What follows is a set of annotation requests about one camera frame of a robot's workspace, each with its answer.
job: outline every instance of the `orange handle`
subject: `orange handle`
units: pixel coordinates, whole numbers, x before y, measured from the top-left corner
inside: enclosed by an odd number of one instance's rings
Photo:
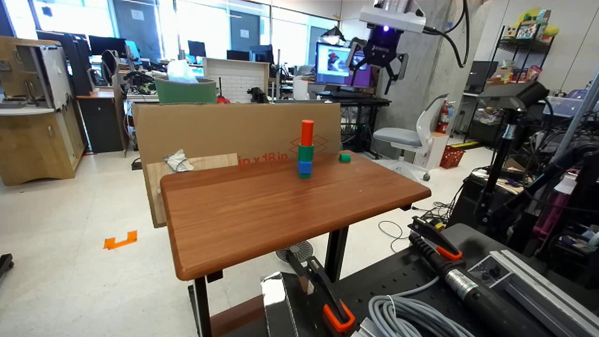
[[[451,263],[463,261],[463,252],[459,252],[459,254],[455,255],[455,254],[451,254],[451,252],[436,246],[436,254],[442,255],[446,261],[451,261]]]
[[[348,317],[346,323],[339,323],[332,308],[326,304],[322,308],[324,321],[337,332],[337,334],[348,334],[356,327],[354,313],[341,302],[343,313]]]

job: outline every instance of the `cabinet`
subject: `cabinet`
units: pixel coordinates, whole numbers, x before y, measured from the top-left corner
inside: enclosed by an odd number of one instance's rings
[[[43,179],[73,179],[83,158],[75,111],[0,117],[0,179],[17,186]]]
[[[83,100],[79,96],[79,108],[88,134],[88,151],[94,154],[126,151],[114,98]]]

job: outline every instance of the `green block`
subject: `green block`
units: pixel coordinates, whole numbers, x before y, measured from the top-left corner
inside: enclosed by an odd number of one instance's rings
[[[350,154],[339,154],[339,164],[352,164],[352,156]]]
[[[298,162],[313,162],[313,160],[315,160],[315,147],[298,149]]]

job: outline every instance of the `black cable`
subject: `black cable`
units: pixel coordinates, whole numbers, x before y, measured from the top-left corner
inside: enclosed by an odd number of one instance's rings
[[[549,121],[549,124],[547,124],[547,128],[545,128],[545,136],[543,136],[537,151],[543,151],[543,149],[545,149],[545,141],[549,139],[549,134],[552,134],[552,130],[554,130],[554,121],[556,121],[554,106],[552,106],[547,98],[545,98],[543,102],[545,102],[545,106],[549,108],[551,121]]]
[[[464,61],[461,59],[461,53],[457,51],[455,42],[448,36],[448,33],[451,33],[451,31],[440,33],[440,31],[436,31],[436,29],[433,29],[433,27],[425,27],[425,35],[442,36],[444,40],[449,42],[459,68],[464,68],[466,63],[468,63],[468,57],[470,57],[470,12],[468,12],[468,0],[464,0],[464,21],[466,21],[466,51],[464,51]]]
[[[466,18],[466,5],[468,0],[464,0],[463,3],[463,14],[461,14],[461,20],[457,20],[457,23],[449,29],[449,31],[446,31],[446,35],[451,35],[455,29],[459,29],[461,27],[461,23],[463,23],[463,20]]]

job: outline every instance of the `table leg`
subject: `table leg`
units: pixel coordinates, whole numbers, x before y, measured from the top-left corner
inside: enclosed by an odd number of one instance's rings
[[[376,128],[376,115],[378,115],[378,108],[371,108],[369,109],[369,134],[367,134],[367,152],[378,160],[380,156],[376,152],[373,152],[373,134]]]
[[[324,270],[326,270],[326,276],[332,280],[332,284],[337,284],[341,278],[341,267],[343,267],[346,240],[348,240],[348,227],[339,229],[330,235],[330,242],[326,248]]]
[[[210,327],[210,310],[208,310],[208,293],[206,293],[206,278],[195,280],[189,287],[191,310],[195,327],[200,337],[212,336]]]

